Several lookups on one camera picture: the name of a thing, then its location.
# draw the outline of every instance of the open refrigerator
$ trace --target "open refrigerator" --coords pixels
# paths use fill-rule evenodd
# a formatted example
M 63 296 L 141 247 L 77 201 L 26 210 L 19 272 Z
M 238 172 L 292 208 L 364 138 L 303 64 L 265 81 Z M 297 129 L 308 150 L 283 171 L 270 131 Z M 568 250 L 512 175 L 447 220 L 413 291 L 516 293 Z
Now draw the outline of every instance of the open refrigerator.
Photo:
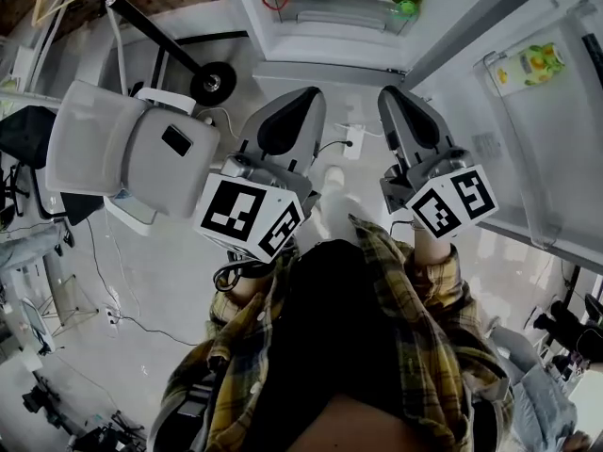
M 500 210 L 482 226 L 603 271 L 603 0 L 423 0 L 400 32 L 342 21 L 365 17 L 349 0 L 312 0 L 320 21 L 234 1 L 267 61 L 256 72 L 265 91 L 279 79 L 283 89 L 317 85 L 328 105 L 340 103 L 337 119 L 353 122 L 374 120 L 380 85 L 396 81 L 435 108 L 455 143 L 483 165 Z M 290 11 L 303 13 L 306 1 Z M 362 1 L 375 12 L 386 5 Z M 497 62 L 551 42 L 561 72 L 497 91 Z M 349 92 L 364 96 L 360 113 Z

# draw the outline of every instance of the refrigerator door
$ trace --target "refrigerator door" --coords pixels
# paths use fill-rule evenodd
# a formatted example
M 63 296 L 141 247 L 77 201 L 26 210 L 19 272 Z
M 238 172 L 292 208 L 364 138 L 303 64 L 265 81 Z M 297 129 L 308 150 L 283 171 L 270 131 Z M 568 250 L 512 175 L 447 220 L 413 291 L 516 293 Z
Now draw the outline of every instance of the refrigerator door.
M 597 272 L 603 270 L 599 43 L 603 0 L 529 0 L 413 89 L 483 165 L 500 205 L 484 227 Z

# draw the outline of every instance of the white floor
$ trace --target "white floor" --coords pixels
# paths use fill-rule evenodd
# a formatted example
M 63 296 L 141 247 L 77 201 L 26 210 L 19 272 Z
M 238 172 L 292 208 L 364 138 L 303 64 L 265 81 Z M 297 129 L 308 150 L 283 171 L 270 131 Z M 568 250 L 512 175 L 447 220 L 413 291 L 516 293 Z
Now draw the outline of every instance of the white floor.
M 338 137 L 335 130 L 330 130 L 323 143 Z M 389 158 L 384 140 L 378 137 L 365 139 L 361 160 L 356 162 L 345 160 L 339 146 L 331 146 L 318 159 L 311 178 L 320 189 L 325 169 L 333 164 L 341 166 L 350 193 L 377 222 L 389 226 L 379 187 L 383 160 Z M 404 212 L 399 214 L 395 218 L 408 218 Z M 38 222 L 31 203 L 21 222 L 24 226 Z M 226 253 L 194 233 L 185 221 L 159 217 L 152 235 L 142 237 L 99 211 L 90 217 L 90 227 L 94 247 L 89 224 L 84 221 L 72 229 L 75 247 L 64 246 L 62 258 L 51 254 L 46 261 L 52 285 L 74 274 L 101 313 L 61 334 L 57 344 L 64 349 L 42 358 L 41 373 L 80 424 L 98 420 L 96 414 L 108 417 L 119 408 L 148 428 L 158 412 L 171 371 L 190 347 L 160 333 L 145 332 L 126 320 L 114 329 L 104 308 L 119 306 L 123 315 L 134 317 L 150 330 L 199 343 L 205 338 L 204 322 L 214 294 L 211 278 L 226 261 Z M 308 222 L 298 238 L 307 249 L 317 236 Z M 412 233 L 408 226 L 400 225 L 394 237 L 412 239 Z M 509 328 L 521 331 L 535 305 L 546 307 L 555 295 L 564 294 L 561 263 L 545 252 L 479 228 L 464 232 L 454 243 L 461 255 L 464 278 L 486 315 L 499 315 Z M 110 293 L 99 277 L 94 249 Z M 572 266 L 565 264 L 563 268 L 569 277 Z M 32 386 L 31 375 L 18 362 L 0 366 L 0 436 L 15 451 L 63 450 L 66 434 L 45 424 L 41 414 L 29 414 L 21 405 L 20 396 Z

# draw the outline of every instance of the chair wheel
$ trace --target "chair wheel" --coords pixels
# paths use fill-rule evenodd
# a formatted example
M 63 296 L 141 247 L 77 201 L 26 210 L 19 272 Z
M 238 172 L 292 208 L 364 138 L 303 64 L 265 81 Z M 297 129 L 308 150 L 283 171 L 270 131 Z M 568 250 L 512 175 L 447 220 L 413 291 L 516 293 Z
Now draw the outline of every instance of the chair wheel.
M 226 62 L 211 62 L 201 70 L 190 81 L 190 96 L 204 107 L 220 105 L 235 90 L 235 69 Z

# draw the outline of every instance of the yellow plaid shirt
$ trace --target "yellow plaid shirt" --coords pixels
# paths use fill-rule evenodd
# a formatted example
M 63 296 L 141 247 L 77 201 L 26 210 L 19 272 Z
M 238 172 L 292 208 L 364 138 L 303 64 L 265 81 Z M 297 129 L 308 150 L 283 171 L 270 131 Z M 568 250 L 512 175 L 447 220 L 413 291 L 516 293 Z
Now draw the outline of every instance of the yellow plaid shirt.
M 468 403 L 481 396 L 493 403 L 498 431 L 506 433 L 512 422 L 513 397 L 481 335 L 476 301 L 461 279 L 457 251 L 453 248 L 441 265 L 412 267 L 407 274 L 411 246 L 393 240 L 375 224 L 350 219 L 367 265 L 381 271 L 374 289 L 383 312 L 411 325 L 412 331 L 393 329 L 407 423 L 427 427 L 440 451 L 471 452 Z M 199 382 L 218 363 L 226 367 L 209 428 L 209 452 L 236 451 L 243 445 L 268 376 L 272 323 L 283 308 L 288 270 L 277 265 L 269 291 L 257 293 L 244 308 L 217 293 L 208 322 L 209 340 L 193 349 L 170 378 L 164 400 Z M 253 344 L 252 349 L 244 347 L 245 353 L 233 354 L 234 344 L 245 340 Z

